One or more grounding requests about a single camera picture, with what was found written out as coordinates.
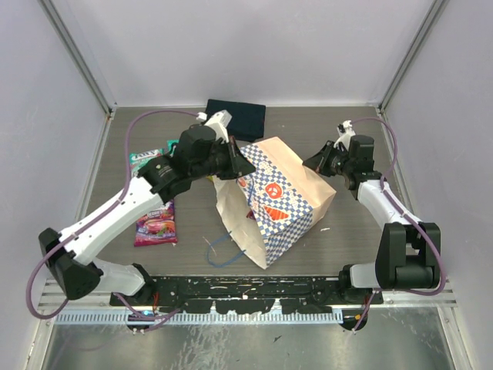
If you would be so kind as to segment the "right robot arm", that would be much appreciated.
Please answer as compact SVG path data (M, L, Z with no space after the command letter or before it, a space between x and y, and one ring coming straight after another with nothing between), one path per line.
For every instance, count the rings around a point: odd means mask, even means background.
M374 139L355 135L328 141L303 165L321 176L342 176L345 187L365 206L381 229L375 260L349 264L339 273L342 301L359 301L366 289L398 290L432 296L446 279L439 260L441 231L410 213L392 193L385 175L374 169Z

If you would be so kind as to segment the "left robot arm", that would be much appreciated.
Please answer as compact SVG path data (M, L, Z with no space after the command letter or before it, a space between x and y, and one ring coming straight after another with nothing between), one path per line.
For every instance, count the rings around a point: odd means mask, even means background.
M102 261L99 252L141 216L188 191L194 180L216 176L235 180L254 165L233 137L218 125L194 125L184 131L172 154L148 161L123 190L77 224L39 235L46 266L70 301L102 291L127 296L137 305L151 302L155 283L140 264Z

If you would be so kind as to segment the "checkered paper bag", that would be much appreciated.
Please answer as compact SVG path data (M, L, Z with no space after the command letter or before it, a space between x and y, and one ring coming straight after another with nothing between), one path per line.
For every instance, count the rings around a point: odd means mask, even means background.
M256 170L214 177L216 209L239 249L267 269L325 216L336 191L277 136L240 152Z

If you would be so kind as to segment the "pink snack packet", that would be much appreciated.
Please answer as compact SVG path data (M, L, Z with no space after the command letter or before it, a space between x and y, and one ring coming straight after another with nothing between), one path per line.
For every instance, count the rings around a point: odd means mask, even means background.
M135 247L177 242L174 200L144 214L136 221Z

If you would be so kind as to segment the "green snack packet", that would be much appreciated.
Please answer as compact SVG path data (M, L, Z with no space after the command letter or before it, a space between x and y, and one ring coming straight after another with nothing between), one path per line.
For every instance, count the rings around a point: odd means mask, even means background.
M174 153L174 150L178 144L179 140L168 140L167 141L167 152L170 154L170 155L173 155Z
M165 153L163 148L147 150L141 153L129 154L129 166L132 177L135 177L138 171L145 166L151 159L162 156Z

